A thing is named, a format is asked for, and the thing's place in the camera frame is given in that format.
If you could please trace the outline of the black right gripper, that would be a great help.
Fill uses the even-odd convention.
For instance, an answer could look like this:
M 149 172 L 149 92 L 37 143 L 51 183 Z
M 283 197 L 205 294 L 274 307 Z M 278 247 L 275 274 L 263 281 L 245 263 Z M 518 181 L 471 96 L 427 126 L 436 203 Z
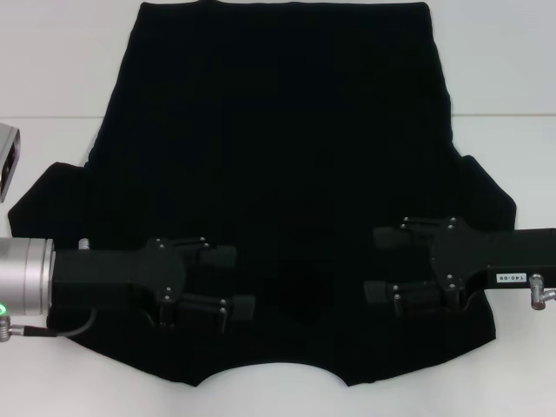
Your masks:
M 395 227 L 377 227 L 380 249 L 430 249 L 436 281 L 365 281 L 371 306 L 391 306 L 399 317 L 455 313 L 485 289 L 529 289 L 520 273 L 556 270 L 556 228 L 482 232 L 453 216 L 404 217 Z

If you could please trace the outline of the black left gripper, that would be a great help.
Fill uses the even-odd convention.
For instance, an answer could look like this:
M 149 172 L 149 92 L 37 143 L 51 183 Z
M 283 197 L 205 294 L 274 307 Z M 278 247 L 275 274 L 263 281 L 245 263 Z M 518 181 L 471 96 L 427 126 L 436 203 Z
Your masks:
M 84 316 L 92 310 L 138 311 L 155 326 L 225 333 L 230 322 L 251 321 L 253 295 L 228 298 L 183 294 L 186 268 L 234 269 L 235 246 L 210 243 L 204 236 L 152 239 L 131 250 L 56 251 L 47 326 L 56 315 Z

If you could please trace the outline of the black t-shirt with white print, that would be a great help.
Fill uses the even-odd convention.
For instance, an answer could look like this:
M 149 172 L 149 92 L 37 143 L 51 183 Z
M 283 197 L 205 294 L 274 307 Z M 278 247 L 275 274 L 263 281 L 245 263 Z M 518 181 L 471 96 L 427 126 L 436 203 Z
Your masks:
M 435 366 L 493 341 L 484 294 L 459 314 L 398 317 L 366 281 L 431 275 L 427 250 L 378 250 L 406 216 L 513 228 L 516 207 L 453 145 L 425 3 L 141 6 L 81 168 L 55 163 L 10 210 L 15 237 L 136 249 L 204 237 L 237 251 L 200 295 L 253 295 L 251 321 L 173 329 L 105 311 L 76 343 L 195 386 L 235 367 L 319 367 L 347 385 Z

